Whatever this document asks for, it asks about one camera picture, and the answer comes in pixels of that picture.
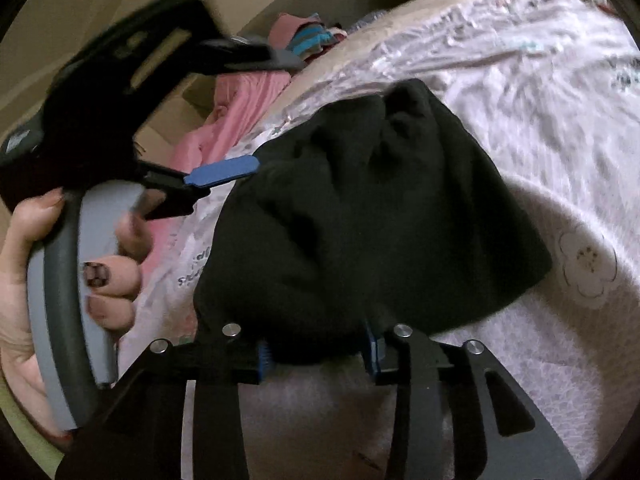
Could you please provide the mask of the person's left hand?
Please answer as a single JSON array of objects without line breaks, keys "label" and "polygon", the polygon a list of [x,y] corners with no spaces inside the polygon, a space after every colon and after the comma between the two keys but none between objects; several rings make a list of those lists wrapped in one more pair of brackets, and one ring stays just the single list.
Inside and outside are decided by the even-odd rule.
[{"label": "person's left hand", "polygon": [[[118,254],[85,264],[84,278],[90,288],[87,312],[116,340],[134,326],[134,300],[142,289],[141,263],[153,247],[144,216],[162,200],[162,193],[146,193],[138,208],[117,223]],[[21,202],[14,209],[1,249],[1,370],[17,405],[40,434],[59,448],[70,444],[70,434],[58,428],[40,374],[26,280],[32,245],[49,234],[64,205],[59,188]]]}]

